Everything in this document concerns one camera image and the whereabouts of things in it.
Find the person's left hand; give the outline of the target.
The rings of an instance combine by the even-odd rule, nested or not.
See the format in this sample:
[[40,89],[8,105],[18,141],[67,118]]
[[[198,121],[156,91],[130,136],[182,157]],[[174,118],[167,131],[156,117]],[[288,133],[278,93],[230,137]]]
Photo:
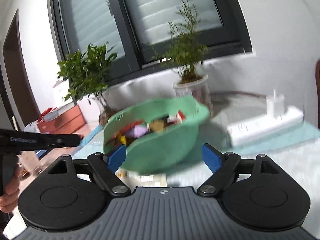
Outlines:
[[4,194],[1,196],[0,206],[3,213],[10,213],[17,206],[20,186],[20,167],[16,165],[14,175],[5,187]]

